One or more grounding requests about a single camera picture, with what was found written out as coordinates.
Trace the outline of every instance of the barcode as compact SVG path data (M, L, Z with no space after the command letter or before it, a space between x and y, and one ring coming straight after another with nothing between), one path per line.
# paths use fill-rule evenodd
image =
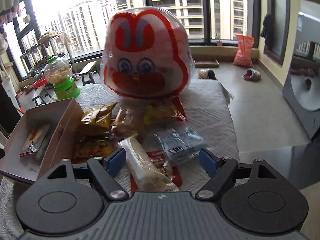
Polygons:
M177 147L174 147L174 148L171 148L171 149L168 149L167 153L169 158L173 157L174 155L176 155L177 153L181 153L185 150L184 147L182 146L177 146Z

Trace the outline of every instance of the cartoon eyes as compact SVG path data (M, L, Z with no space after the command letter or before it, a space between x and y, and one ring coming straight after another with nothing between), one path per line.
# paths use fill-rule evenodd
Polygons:
M132 72L132 64L131 62L126 59L126 58L121 58L118 61L118 71L126 73L126 74L131 74Z
M130 60L124 57L119 59L118 71L131 75L133 67ZM137 64L137 71L140 75L152 73L155 71L155 64L153 64L151 59L144 57Z
M140 75L149 74L155 71L155 65L151 59L144 57L138 62L137 69Z

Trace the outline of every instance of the red and white rabbit-shaped candy container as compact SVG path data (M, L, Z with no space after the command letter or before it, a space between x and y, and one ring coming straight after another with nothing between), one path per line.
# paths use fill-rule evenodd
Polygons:
M102 83L118 95L161 99L183 90L194 60L178 19L166 10L144 7L111 18L100 67Z

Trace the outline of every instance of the clear plastic globe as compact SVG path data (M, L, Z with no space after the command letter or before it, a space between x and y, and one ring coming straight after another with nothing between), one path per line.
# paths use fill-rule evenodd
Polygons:
M67 60L54 56L48 59L44 68L45 79L51 84L64 82L70 75L70 65Z

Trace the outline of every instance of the red bowl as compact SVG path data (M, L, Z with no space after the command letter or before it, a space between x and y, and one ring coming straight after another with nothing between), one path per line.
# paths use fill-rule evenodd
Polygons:
M35 87L35 89L37 89L38 87L41 87L42 85L46 85L46 84L48 84L48 81L45 79L45 77L43 77L37 80L36 82L34 82L33 86Z

